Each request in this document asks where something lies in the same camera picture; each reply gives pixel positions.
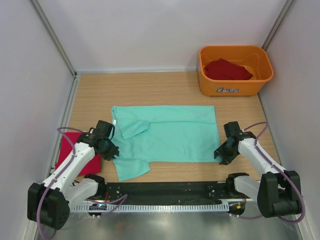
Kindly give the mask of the folded magenta t shirt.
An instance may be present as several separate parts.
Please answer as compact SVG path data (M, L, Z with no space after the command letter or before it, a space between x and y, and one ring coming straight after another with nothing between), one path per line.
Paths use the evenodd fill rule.
M65 132L65 135L71 140L73 144L77 142L77 139L80 136L80 134L81 134L80 132ZM65 137L63 137L61 139L58 160L57 160L57 163L55 164L56 169L63 163L63 161L66 159L66 157L70 154L71 151L72 151L71 144L68 142L68 140ZM84 176L87 174L98 174L101 172L101 170L102 170L101 157L98 154L82 168L78 176Z

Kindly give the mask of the aluminium corner post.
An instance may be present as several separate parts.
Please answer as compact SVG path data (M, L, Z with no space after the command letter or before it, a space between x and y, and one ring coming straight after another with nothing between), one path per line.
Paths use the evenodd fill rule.
M281 29L284 21L286 20L286 18L290 14L290 12L291 12L291 10L294 7L296 2L297 2L297 0L286 0L285 1L283 7L281 8L278 16L275 19L275 22L273 23L273 25L271 27L266 39L264 40L264 42L263 42L263 44L261 46L261 48L264 51L267 51L267 49L271 45L272 41L274 40L274 38L276 37L277 33Z
M63 62L65 63L66 67L68 68L69 72L71 73L73 78L77 77L77 71L73 67L69 57L67 56L67 53L65 52L58 36L56 35L49 19L47 18L43 8L41 7L38 0L29 0L29 3L34 8L35 13L39 17L45 31L48 33L49 38L53 42L54 46L56 47L60 57L62 58Z

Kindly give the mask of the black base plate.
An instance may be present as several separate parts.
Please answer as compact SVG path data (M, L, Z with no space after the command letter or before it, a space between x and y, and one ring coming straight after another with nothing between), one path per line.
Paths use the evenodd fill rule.
M105 191L110 201L127 195L128 205L174 205L187 201L198 204L245 197L225 181L109 182Z

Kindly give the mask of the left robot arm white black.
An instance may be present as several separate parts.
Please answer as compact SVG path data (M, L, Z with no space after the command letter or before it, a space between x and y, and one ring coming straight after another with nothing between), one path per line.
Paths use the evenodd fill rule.
M59 167L43 182L34 182L27 192L27 218L40 225L60 230L71 210L82 201L101 200L106 194L105 179L87 174L76 185L74 180L94 157L112 160L119 156L119 147L112 143L115 126L99 120L71 144L71 151Z

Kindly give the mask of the orange plastic bin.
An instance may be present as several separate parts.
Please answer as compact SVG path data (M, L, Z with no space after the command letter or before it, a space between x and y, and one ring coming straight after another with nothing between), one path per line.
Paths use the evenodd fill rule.
M219 59L244 67L252 77L248 80L209 78L205 67ZM273 76L274 71L266 51L255 45L208 45L198 54L199 88L208 97L254 96Z

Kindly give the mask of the teal t shirt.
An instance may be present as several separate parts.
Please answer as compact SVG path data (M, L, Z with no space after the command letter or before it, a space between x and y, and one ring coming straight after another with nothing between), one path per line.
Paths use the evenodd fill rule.
M221 145L213 105L113 106L119 181L148 173L150 163L219 163Z

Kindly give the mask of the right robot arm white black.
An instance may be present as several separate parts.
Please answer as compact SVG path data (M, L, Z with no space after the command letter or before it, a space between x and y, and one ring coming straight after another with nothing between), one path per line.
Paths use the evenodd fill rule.
M260 145L259 136L249 128L241 129L237 121L224 126L226 141L214 151L220 164L229 165L237 156L244 156L260 175L255 180L247 173L232 173L226 179L225 192L231 198L244 195L257 203L260 215L265 218L299 215L300 222L306 213L301 194L301 179L294 170L279 165Z

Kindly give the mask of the right aluminium corner post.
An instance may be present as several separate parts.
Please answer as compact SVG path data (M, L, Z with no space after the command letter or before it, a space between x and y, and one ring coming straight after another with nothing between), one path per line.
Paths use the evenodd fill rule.
M296 2L297 2L297 0L286 0L285 1L283 7L281 8L278 16L275 19L275 22L273 23L273 25L271 27L266 39L264 40L264 42L263 42L263 44L261 46L261 48L264 51L267 51L267 49L271 45L272 41L274 40L274 38L276 37L277 33L281 29L284 21L286 20L286 18L290 14L290 12L291 12L291 10L294 7Z

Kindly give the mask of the dark red t shirt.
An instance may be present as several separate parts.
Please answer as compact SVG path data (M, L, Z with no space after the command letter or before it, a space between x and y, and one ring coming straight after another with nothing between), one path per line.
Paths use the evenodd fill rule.
M208 63L204 73L212 80L250 80L253 77L245 67L222 58Z

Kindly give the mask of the left aluminium corner post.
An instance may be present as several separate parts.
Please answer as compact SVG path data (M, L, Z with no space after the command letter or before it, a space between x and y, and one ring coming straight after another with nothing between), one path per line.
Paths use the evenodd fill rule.
M58 36L56 35L49 19L47 18L43 8L41 7L38 0L29 0L29 3L34 8L35 13L39 17L45 31L48 33L49 38L53 42L54 46L56 47L60 57L62 58L63 62L65 63L66 67L68 68L69 72L71 73L73 78L77 77L77 71L73 67L69 57L67 56L67 53L65 52Z

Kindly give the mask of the aluminium frame rail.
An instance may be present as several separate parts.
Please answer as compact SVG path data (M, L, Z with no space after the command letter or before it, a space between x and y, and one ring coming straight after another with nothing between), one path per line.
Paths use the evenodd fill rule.
M244 194L244 198L254 199L261 194L262 196L266 196L271 200L298 200L298 196L291 184L279 174L277 174L275 177L271 177L270 174L264 175L261 181L257 183L257 187L244 186L243 184L240 186L237 185L241 180L246 179L248 179L247 175L238 177L229 176L225 182L231 184L233 189L237 192ZM83 193L85 198L90 200L97 201L103 197L107 197L109 200L109 194L106 192L106 183L103 180L96 180L95 183L97 184L96 186L90 186L89 188L82 187L80 183L74 184L67 189L67 192L64 193L64 196L69 199L76 194ZM188 202L190 202L192 205L209 203L209 201L204 200L200 200L198 204L196 204L194 201Z

